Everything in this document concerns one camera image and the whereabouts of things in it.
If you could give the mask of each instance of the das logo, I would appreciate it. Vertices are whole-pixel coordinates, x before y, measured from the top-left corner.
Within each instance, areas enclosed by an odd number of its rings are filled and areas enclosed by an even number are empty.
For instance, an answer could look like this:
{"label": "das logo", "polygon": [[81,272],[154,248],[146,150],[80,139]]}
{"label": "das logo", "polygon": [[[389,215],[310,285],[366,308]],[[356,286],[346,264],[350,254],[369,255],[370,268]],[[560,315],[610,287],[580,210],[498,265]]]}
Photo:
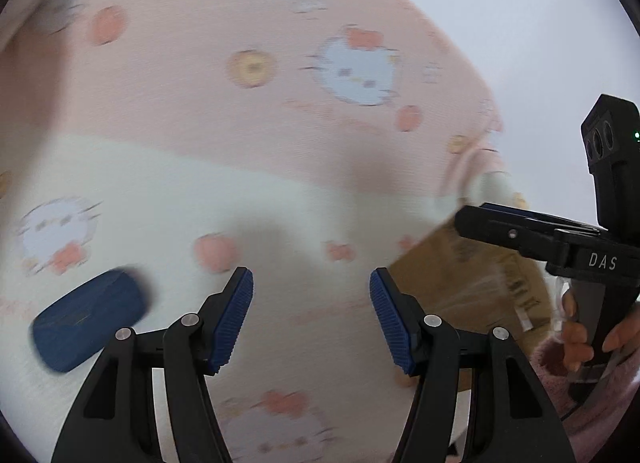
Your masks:
{"label": "das logo", "polygon": [[615,255],[612,255],[607,263],[607,255],[599,256],[597,252],[591,253],[591,258],[589,259],[589,266],[598,266],[600,269],[616,269],[616,261],[618,258]]}

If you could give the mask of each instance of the blue case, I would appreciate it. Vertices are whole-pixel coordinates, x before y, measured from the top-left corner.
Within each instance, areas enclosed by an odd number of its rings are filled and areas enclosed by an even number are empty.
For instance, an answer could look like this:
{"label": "blue case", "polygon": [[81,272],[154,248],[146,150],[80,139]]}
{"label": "blue case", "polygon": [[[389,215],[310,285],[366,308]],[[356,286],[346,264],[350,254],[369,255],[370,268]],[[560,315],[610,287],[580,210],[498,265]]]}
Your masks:
{"label": "blue case", "polygon": [[66,373],[145,312],[146,299],[136,281],[125,271],[112,269],[46,308],[34,319],[31,334],[44,363]]}

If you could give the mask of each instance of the pink dot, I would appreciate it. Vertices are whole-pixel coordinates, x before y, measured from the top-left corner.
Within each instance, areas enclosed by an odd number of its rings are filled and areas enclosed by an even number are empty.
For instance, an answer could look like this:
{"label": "pink dot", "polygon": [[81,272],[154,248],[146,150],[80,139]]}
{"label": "pink dot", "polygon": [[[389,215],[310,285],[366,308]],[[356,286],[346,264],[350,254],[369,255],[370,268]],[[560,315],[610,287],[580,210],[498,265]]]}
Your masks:
{"label": "pink dot", "polygon": [[422,111],[418,106],[404,106],[398,109],[396,127],[403,132],[416,130],[422,123]]}
{"label": "pink dot", "polygon": [[198,264],[213,273],[229,271],[238,262],[236,242],[221,234],[199,237],[193,245]]}
{"label": "pink dot", "polygon": [[120,6],[109,6],[94,15],[91,21],[90,40],[96,46],[117,40],[127,26],[127,15]]}

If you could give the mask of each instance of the brown package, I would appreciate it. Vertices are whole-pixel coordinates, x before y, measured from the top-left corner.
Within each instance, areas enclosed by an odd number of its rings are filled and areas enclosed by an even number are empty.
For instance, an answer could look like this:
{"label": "brown package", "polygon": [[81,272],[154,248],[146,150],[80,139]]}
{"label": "brown package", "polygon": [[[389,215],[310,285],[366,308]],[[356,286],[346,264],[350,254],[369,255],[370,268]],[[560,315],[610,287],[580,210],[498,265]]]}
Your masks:
{"label": "brown package", "polygon": [[[452,218],[388,269],[402,293],[457,329],[487,333],[502,326],[527,356],[550,333],[551,303],[538,265],[460,237]],[[463,369],[458,390],[470,388]]]}

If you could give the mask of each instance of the pink fabric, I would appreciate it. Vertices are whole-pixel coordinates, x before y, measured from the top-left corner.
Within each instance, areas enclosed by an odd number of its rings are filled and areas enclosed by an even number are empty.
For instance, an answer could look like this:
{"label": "pink fabric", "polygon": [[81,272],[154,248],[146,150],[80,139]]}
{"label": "pink fabric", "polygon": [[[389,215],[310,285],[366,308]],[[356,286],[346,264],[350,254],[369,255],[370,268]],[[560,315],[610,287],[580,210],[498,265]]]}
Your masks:
{"label": "pink fabric", "polygon": [[[531,364],[562,416],[575,404],[568,395],[563,347],[551,338],[531,356]],[[578,409],[564,421],[577,463],[588,463],[602,448],[624,416],[640,383],[640,350],[610,375],[602,397],[590,408]]]}

